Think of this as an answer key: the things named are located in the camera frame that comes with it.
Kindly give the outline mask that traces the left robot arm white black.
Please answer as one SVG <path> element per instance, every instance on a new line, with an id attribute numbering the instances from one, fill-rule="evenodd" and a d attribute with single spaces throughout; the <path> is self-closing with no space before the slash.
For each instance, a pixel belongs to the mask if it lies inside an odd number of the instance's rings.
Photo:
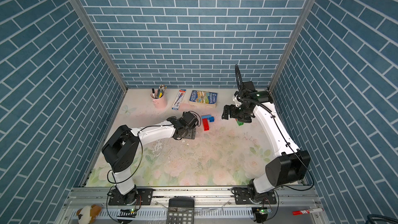
<path id="1" fill-rule="evenodd" d="M 121 205 L 137 204 L 140 195 L 133 175 L 139 166 L 131 171 L 137 151 L 141 150 L 141 157 L 138 160 L 141 164 L 145 144 L 168 138 L 194 139 L 195 129 L 201 123 L 202 120 L 197 113 L 188 111 L 183 112 L 179 118 L 172 116 L 161 123 L 146 127 L 130 128 L 127 125 L 118 127 L 102 148 L 102 155 L 111 167 L 107 180 L 115 186 L 115 190 L 111 190 L 108 195 L 118 200 Z"/>

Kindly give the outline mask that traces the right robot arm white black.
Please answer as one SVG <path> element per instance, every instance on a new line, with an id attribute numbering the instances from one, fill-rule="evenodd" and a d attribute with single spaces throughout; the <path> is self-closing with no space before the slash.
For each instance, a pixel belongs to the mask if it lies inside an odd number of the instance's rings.
<path id="1" fill-rule="evenodd" d="M 248 184 L 249 198 L 261 202 L 272 190 L 302 180 L 311 157 L 288 134 L 270 93 L 257 91 L 253 82 L 243 82 L 240 78 L 236 80 L 238 90 L 234 94 L 234 104 L 224 106 L 221 118 L 237 119 L 243 123 L 251 123 L 255 118 L 264 129 L 274 159 L 265 166 L 264 174 Z"/>

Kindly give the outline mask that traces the red lego brick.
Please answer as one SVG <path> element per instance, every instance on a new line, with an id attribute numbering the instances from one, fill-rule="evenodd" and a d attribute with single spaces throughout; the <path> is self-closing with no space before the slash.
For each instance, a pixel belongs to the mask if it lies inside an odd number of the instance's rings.
<path id="1" fill-rule="evenodd" d="M 202 125 L 204 128 L 204 131 L 209 131 L 209 122 L 207 118 L 202 119 Z"/>

